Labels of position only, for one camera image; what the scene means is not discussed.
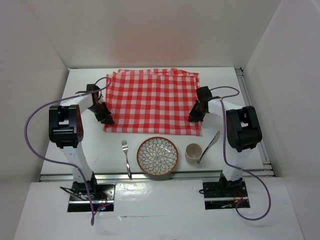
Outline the silver butter knife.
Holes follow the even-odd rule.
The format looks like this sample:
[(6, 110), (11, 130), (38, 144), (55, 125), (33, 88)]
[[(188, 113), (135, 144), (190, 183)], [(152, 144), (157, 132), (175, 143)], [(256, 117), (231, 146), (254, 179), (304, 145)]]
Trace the silver butter knife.
[(210, 143), (208, 144), (208, 146), (205, 148), (205, 150), (203, 151), (203, 153), (201, 154), (199, 160), (197, 161), (198, 164), (201, 164), (205, 155), (207, 154), (207, 152), (209, 151), (209, 149), (219, 140), (220, 138), (220, 135), (221, 135), (221, 132), (218, 131), (214, 138), (210, 141)]

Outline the silver fork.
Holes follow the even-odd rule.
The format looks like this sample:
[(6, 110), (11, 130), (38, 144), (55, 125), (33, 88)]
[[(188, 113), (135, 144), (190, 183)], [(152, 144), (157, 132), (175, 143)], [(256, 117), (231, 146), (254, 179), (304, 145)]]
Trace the silver fork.
[(126, 170), (127, 170), (127, 175), (129, 177), (129, 179), (132, 179), (132, 173), (131, 173), (131, 168), (130, 168), (130, 163), (129, 163), (129, 159), (128, 159), (128, 143), (126, 140), (122, 140), (121, 141), (121, 146), (122, 146), (122, 151), (125, 154), (125, 160), (126, 160)]

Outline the beige cup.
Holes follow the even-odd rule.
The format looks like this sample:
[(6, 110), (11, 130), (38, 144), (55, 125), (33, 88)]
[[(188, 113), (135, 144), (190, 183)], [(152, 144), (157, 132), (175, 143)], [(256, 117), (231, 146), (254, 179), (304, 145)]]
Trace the beige cup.
[(202, 148), (196, 143), (189, 144), (185, 149), (185, 159), (188, 163), (196, 163), (202, 156)]

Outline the red white checkered cloth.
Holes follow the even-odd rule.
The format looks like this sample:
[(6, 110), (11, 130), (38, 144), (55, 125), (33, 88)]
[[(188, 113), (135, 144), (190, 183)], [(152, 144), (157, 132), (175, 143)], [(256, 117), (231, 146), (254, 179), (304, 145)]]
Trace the red white checkered cloth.
[(119, 69), (106, 75), (109, 133), (201, 136), (199, 123), (189, 122), (200, 77), (178, 68)]

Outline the floral patterned ceramic bowl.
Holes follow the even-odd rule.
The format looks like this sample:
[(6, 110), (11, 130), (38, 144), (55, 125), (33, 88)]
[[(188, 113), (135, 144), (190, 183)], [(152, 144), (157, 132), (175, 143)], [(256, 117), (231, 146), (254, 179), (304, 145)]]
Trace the floral patterned ceramic bowl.
[(136, 161), (143, 173), (153, 178), (164, 178), (172, 174), (179, 163), (179, 151), (165, 137), (150, 137), (137, 149)]

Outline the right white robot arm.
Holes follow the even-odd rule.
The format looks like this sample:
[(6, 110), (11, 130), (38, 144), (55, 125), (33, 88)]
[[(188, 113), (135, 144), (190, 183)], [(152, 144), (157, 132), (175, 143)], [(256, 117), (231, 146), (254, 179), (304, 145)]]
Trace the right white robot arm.
[(243, 169), (251, 150), (261, 142), (262, 131), (253, 106), (240, 106), (225, 101), (239, 95), (240, 91), (226, 86), (235, 93), (214, 96), (212, 91), (219, 88), (203, 86), (196, 90), (197, 100), (189, 113), (188, 121), (202, 122), (206, 114), (222, 118), (222, 154), (225, 166), (221, 171), (217, 189), (223, 196), (230, 197), (241, 188)]

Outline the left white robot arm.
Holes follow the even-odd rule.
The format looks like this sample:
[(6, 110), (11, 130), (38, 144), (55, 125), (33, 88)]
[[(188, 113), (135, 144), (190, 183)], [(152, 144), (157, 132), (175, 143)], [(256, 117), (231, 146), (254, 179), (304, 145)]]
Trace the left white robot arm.
[(86, 199), (97, 197), (99, 187), (93, 170), (86, 160), (82, 140), (84, 126), (81, 114), (89, 110), (95, 119), (103, 124), (115, 124), (101, 89), (96, 84), (88, 84), (85, 91), (78, 92), (74, 99), (62, 105), (52, 105), (49, 108), (48, 134), (52, 143), (63, 152), (67, 163), (71, 164), (75, 193), (81, 193)]

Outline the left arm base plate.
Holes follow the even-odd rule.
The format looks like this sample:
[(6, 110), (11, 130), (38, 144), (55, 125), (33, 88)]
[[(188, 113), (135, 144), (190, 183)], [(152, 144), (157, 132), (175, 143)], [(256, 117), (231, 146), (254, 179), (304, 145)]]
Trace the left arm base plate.
[[(83, 213), (91, 211), (89, 196), (86, 190), (77, 191), (73, 187), (66, 188), (62, 186), (60, 188), (69, 194), (67, 207), (68, 213)], [(116, 185), (114, 183), (99, 184), (96, 188), (96, 193), (90, 193), (93, 210), (95, 212), (97, 210), (100, 212), (113, 212), (115, 206), (115, 190)]]

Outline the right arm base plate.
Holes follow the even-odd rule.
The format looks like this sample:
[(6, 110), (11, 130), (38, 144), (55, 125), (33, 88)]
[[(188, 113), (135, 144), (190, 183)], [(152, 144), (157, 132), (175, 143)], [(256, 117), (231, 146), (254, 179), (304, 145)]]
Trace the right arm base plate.
[(236, 188), (222, 190), (218, 182), (203, 182), (202, 189), (198, 191), (204, 197), (206, 210), (225, 210), (238, 208), (250, 208), (247, 187), (244, 181)]

